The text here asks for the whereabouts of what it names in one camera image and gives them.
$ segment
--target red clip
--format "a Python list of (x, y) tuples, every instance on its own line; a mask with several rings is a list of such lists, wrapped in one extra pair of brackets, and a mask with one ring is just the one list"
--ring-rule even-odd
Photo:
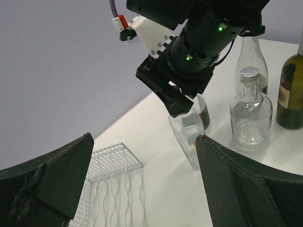
[(127, 28), (128, 28), (128, 23), (127, 23), (127, 21), (125, 20), (125, 17), (123, 16), (123, 14), (120, 14), (118, 17), (119, 17), (119, 19), (120, 19), (120, 21), (121, 21), (121, 23), (122, 23), (124, 29), (127, 29)]

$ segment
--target white wire rack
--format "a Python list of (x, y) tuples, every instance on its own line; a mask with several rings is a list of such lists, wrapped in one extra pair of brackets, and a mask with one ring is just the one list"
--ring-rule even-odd
[(99, 180), (100, 168), (100, 180), (102, 181), (110, 178), (113, 175), (113, 164), (114, 176), (123, 174), (125, 172), (125, 165), (127, 165), (127, 171), (143, 167), (143, 164), (139, 159), (137, 159), (123, 143), (119, 143), (112, 147), (96, 151), (91, 155), (88, 170), (89, 180), (92, 182), (97, 182)]
[(69, 227), (88, 227), (90, 208), (91, 182), (86, 181), (79, 200), (75, 218), (70, 221)]
[[(78, 205), (78, 209), (75, 215), (75, 219), (70, 221), (70, 227), (88, 227), (88, 219), (89, 219), (89, 210), (90, 210), (90, 198), (91, 196), (94, 196), (97, 198), (97, 207), (96, 207), (96, 215), (93, 218), (92, 226), (95, 225), (95, 222), (98, 218), (99, 214), (99, 205), (102, 204), (103, 206), (103, 212), (109, 213), (109, 226), (111, 226), (111, 221), (114, 215), (114, 212), (118, 212), (117, 204), (116, 204), (116, 196), (119, 191), (119, 185), (118, 190), (116, 192), (113, 191), (112, 188), (112, 179), (117, 176), (123, 175), (123, 183), (124, 188), (126, 191), (126, 197), (127, 197), (127, 208), (125, 211), (125, 217), (124, 217), (124, 223), (126, 226), (126, 216), (127, 213), (131, 214), (131, 208), (130, 208), (130, 202), (128, 198), (128, 193), (131, 188), (130, 185), (130, 177), (128, 172), (133, 171), (135, 169), (141, 169), (143, 167), (143, 164), (139, 161), (139, 159), (123, 144), (119, 143), (114, 146), (93, 152), (89, 164), (89, 169), (87, 173), (87, 177), (84, 183), (82, 195), (80, 198), (80, 202)], [(126, 176), (129, 179), (129, 186), (126, 186)], [(142, 185), (143, 187), (143, 176), (140, 171), (140, 176), (142, 179)], [(100, 181), (105, 181), (107, 186), (107, 196), (111, 196), (113, 200), (113, 207), (112, 210), (108, 210), (109, 208), (106, 208), (104, 205), (105, 198), (101, 201), (99, 201), (99, 197), (97, 195), (97, 185)]]

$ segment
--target bottle label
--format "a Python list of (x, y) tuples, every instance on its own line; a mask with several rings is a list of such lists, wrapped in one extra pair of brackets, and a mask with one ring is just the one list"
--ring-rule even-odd
[(205, 104), (204, 110), (199, 114), (201, 121), (203, 123), (204, 129), (207, 129), (210, 124), (210, 117), (207, 109), (207, 105)]
[(279, 95), (278, 95), (278, 107), (282, 110), (288, 108), (289, 94), (292, 87), (292, 82), (286, 77), (284, 70), (282, 71)]

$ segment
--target wire rack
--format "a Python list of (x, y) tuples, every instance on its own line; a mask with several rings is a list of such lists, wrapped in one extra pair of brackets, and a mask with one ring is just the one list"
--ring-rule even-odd
[(125, 165), (127, 165), (127, 171), (143, 167), (139, 159), (123, 143), (96, 151), (92, 154), (89, 164), (89, 180), (99, 181), (100, 169), (101, 181), (110, 178), (113, 172), (114, 176), (123, 174)]
[(78, 208), (75, 218), (70, 221), (69, 227), (88, 227), (89, 221), (89, 208), (90, 208), (90, 195), (91, 195), (91, 182), (86, 180), (82, 194), (79, 200)]
[(128, 199), (128, 193), (131, 186), (130, 185), (129, 187), (126, 186), (125, 177), (128, 176), (129, 178), (128, 172), (133, 171), (135, 169), (141, 169), (142, 167), (143, 167), (142, 162), (123, 143), (119, 143), (114, 146), (93, 152), (89, 164), (89, 169), (87, 172), (87, 177), (83, 186), (81, 198), (77, 208), (77, 212), (74, 220), (70, 221), (69, 227), (88, 227), (90, 198), (93, 192), (95, 194), (95, 197), (97, 198), (97, 215), (94, 217), (92, 226), (95, 225), (99, 213), (99, 204), (102, 202), (99, 201), (99, 197), (97, 195), (97, 185), (100, 181), (105, 180), (106, 182), (106, 179), (108, 178), (110, 178), (110, 180), (107, 190), (111, 191), (112, 198), (114, 199), (114, 208), (112, 210), (112, 215), (109, 221), (109, 226), (110, 226), (111, 219), (113, 217), (115, 209), (118, 212), (118, 208), (115, 201), (117, 192), (116, 193), (113, 192), (111, 182), (113, 177), (117, 177), (118, 175), (121, 174), (124, 174), (123, 175), (124, 186), (126, 190), (127, 203), (128, 203), (128, 206), (125, 211), (125, 219), (126, 219), (127, 212), (128, 211), (131, 212), (131, 207), (129, 205), (129, 199)]

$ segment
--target gray wall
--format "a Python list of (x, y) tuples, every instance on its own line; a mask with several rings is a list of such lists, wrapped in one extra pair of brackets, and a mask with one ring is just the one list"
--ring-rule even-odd
[[(302, 9), (271, 0), (263, 37), (298, 43)], [(134, 76), (147, 52), (119, 42), (111, 18), (107, 0), (0, 1), (0, 169), (97, 137), (149, 94)]]

